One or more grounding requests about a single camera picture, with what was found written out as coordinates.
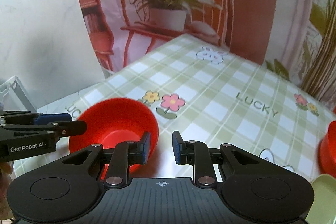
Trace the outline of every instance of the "printed backdrop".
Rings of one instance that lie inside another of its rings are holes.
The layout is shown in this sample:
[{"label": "printed backdrop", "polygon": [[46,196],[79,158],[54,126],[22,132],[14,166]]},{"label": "printed backdrop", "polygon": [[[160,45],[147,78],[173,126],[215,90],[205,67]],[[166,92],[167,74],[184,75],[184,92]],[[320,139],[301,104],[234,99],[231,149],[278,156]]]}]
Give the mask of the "printed backdrop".
[{"label": "printed backdrop", "polygon": [[96,56],[108,70],[117,72],[189,33],[267,67],[329,109],[336,105],[336,0],[79,2]]}]

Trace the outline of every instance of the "checkered tablecloth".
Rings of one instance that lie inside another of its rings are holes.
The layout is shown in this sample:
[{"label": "checkered tablecloth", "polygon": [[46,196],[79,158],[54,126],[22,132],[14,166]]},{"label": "checkered tablecloth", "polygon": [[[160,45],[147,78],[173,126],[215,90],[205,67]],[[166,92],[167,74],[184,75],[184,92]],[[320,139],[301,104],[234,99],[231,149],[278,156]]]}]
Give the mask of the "checkered tablecloth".
[{"label": "checkered tablecloth", "polygon": [[[147,92],[159,93],[161,99],[148,105],[159,124],[159,142],[138,176],[192,176],[191,166],[175,164],[171,135],[179,130],[184,140],[202,141],[215,148],[231,143],[294,169],[309,181],[315,179],[319,175],[317,146],[335,119],[334,114],[265,68],[220,51],[182,35],[97,85],[67,112],[76,118],[107,98],[146,102],[150,95]],[[167,110],[169,100],[160,105],[172,94],[182,99],[177,112],[172,111],[174,107]],[[164,117],[166,110],[172,113],[168,118]],[[58,148],[47,156],[21,161],[16,165],[16,174],[66,155],[67,140]]]}]

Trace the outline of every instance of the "light green bowl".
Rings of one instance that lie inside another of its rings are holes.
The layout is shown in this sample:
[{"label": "light green bowl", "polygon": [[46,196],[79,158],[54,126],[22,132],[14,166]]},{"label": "light green bowl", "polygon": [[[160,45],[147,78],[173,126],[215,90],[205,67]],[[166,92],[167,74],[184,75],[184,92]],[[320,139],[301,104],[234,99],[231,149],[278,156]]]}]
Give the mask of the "light green bowl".
[{"label": "light green bowl", "polygon": [[311,185],[315,198],[306,221],[309,224],[336,224],[336,179],[323,174]]}]

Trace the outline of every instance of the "white wall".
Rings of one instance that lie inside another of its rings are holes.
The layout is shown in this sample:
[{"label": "white wall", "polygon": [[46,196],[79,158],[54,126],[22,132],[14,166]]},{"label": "white wall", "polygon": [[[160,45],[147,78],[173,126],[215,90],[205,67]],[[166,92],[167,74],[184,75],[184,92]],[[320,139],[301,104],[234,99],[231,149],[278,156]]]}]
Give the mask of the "white wall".
[{"label": "white wall", "polygon": [[0,62],[36,108],[104,79],[78,0],[0,0]]}]

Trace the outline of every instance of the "yellow flower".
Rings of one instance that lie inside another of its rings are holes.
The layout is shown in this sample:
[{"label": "yellow flower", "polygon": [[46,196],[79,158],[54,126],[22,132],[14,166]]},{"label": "yellow flower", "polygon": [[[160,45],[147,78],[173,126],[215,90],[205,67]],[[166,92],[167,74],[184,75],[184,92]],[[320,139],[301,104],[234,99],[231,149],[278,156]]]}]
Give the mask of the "yellow flower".
[{"label": "yellow flower", "polygon": [[152,92],[152,91],[147,91],[146,95],[142,97],[144,101],[149,102],[150,104],[154,103],[155,101],[160,100],[159,93],[157,91]]},{"label": "yellow flower", "polygon": [[310,108],[311,111],[317,111],[317,107],[315,105],[313,105],[312,103],[308,104],[308,107]]}]

